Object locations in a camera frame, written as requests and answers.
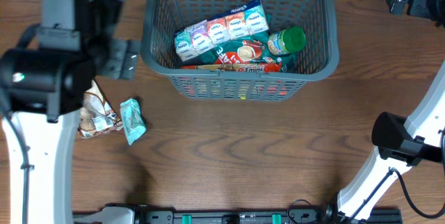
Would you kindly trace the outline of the beige snack pouch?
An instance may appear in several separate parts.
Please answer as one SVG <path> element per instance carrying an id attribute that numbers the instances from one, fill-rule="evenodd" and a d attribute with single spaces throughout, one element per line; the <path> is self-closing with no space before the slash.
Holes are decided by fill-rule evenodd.
<path id="1" fill-rule="evenodd" d="M 81 138 L 91 138 L 120 131 L 123 123 L 109 104 L 95 80 L 83 96 L 78 132 Z"/>

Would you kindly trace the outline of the small teal packet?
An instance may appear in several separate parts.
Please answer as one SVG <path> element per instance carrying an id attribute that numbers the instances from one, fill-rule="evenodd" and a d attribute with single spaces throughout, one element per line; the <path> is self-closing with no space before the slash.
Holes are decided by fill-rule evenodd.
<path id="1" fill-rule="evenodd" d="M 120 114 L 128 144 L 132 145 L 147 130 L 136 99 L 128 99 L 120 104 Z"/>

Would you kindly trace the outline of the green coffee bag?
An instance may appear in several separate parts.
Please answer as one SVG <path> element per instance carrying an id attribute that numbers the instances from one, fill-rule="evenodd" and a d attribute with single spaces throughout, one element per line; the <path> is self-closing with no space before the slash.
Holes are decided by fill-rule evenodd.
<path id="1" fill-rule="evenodd" d="M 267 32 L 230 40 L 200 56 L 199 65 L 223 63 L 281 63 L 279 72 L 288 72 L 296 62 L 296 55 L 274 56 L 269 51 Z"/>

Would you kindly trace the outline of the Kleenex tissue pack strip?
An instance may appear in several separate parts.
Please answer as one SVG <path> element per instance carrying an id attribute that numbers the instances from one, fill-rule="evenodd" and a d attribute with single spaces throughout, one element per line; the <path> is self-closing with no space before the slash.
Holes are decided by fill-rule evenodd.
<path id="1" fill-rule="evenodd" d="M 226 42 L 267 30 L 264 7 L 260 0 L 253 0 L 177 31 L 174 36 L 175 51 L 182 61 L 188 61 Z"/>

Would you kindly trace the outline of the green lidded jar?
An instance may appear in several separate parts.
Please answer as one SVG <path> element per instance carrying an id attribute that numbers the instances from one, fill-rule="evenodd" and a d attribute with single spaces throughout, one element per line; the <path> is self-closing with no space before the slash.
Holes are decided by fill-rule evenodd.
<path id="1" fill-rule="evenodd" d="M 305 48 L 305 32 L 299 26 L 293 26 L 272 33 L 267 42 L 269 51 L 274 56 L 283 56 L 299 52 Z"/>

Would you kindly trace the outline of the orange spaghetti pack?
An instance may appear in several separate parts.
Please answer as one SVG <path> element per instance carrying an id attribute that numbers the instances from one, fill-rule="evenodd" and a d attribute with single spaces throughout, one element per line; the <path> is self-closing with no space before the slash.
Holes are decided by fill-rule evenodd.
<path id="1" fill-rule="evenodd" d="M 279 72 L 281 63 L 223 63 L 210 65 L 186 65 L 183 70 L 222 70 L 233 72 Z"/>

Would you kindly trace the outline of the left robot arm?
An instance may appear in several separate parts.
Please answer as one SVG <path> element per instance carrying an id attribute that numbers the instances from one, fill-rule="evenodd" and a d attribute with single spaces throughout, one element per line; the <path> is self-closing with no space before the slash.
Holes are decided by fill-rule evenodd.
<path id="1" fill-rule="evenodd" d="M 72 157 L 96 76 L 134 77 L 140 42 L 113 38 L 125 0 L 42 0 L 41 20 L 1 58 L 12 223 L 75 223 Z"/>

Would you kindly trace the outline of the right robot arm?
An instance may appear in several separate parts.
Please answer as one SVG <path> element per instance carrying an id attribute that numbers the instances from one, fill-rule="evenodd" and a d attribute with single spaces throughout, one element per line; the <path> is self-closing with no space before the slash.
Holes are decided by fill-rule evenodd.
<path id="1" fill-rule="evenodd" d="M 406 12 L 444 25 L 444 0 L 387 0 L 387 5 L 394 15 Z M 395 212 L 374 208 L 388 188 L 423 160 L 444 164 L 444 68 L 411 115 L 381 113 L 371 140 L 373 151 L 327 207 L 324 223 L 394 223 Z"/>

